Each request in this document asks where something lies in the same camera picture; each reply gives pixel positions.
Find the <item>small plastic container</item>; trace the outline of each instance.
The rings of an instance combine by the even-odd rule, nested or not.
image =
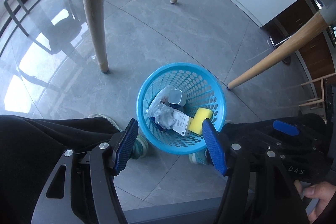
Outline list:
[[[171,90],[168,96],[168,103],[184,106],[187,102],[187,95],[182,90]]]

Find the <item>metal screw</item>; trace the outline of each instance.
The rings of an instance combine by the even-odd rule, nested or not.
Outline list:
[[[241,146],[239,144],[237,144],[237,143],[233,143],[231,145],[231,147],[232,147],[233,150],[240,150],[241,149]]]
[[[273,151],[267,151],[267,156],[274,158],[275,157],[275,153]]]
[[[71,149],[68,149],[67,151],[64,152],[64,155],[65,155],[66,157],[69,157],[69,156],[72,155],[72,153],[73,153],[73,151],[72,151]]]
[[[106,148],[108,148],[109,147],[109,143],[101,143],[100,145],[99,145],[99,148],[100,149],[106,149]]]

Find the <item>wooden cabinet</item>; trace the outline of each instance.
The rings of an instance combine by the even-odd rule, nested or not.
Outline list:
[[[276,20],[286,32],[291,35],[301,28],[312,16],[313,11],[306,0],[297,0],[287,9],[276,16]],[[273,22],[269,22],[263,28],[272,30]],[[322,77],[335,72],[330,50],[323,33],[320,33],[299,50],[312,79]],[[336,82],[336,76],[328,78],[329,83]],[[321,96],[320,82],[314,83],[318,97]]]

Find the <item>black pants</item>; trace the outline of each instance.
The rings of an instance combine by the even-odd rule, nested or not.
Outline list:
[[[323,120],[314,114],[280,120],[325,131]],[[263,130],[273,121],[227,124],[222,132],[233,141],[249,140],[248,132]],[[0,115],[0,223],[30,223],[42,188],[62,153],[68,148],[77,153],[90,151],[116,132],[100,117],[56,121]]]

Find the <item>sneaker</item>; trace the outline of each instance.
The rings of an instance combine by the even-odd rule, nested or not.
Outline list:
[[[135,143],[133,145],[132,153],[131,153],[131,158],[132,159],[141,159],[144,158],[147,155],[148,151],[148,142],[147,140],[138,134]]]
[[[120,132],[122,132],[123,130],[117,125],[117,123],[111,118],[108,117],[104,114],[91,114],[89,116],[89,118],[95,118],[95,117],[102,117],[105,118],[106,120],[108,120],[116,129],[118,129]],[[148,142],[147,140],[138,134],[135,143],[133,145],[132,148],[132,152],[131,152],[131,158],[132,159],[139,159],[139,158],[144,158],[147,155],[147,151],[148,151]]]
[[[110,117],[104,115],[104,114],[99,114],[99,113],[96,113],[96,114],[91,114],[88,118],[96,118],[96,117],[102,117],[102,118],[105,118],[106,120],[108,120],[116,129],[118,129],[120,132],[122,132],[123,130],[118,127],[117,123]]]
[[[196,153],[189,154],[189,160],[192,164],[204,164],[208,165],[209,161],[207,158],[208,149],[203,149],[201,151],[197,151]]]

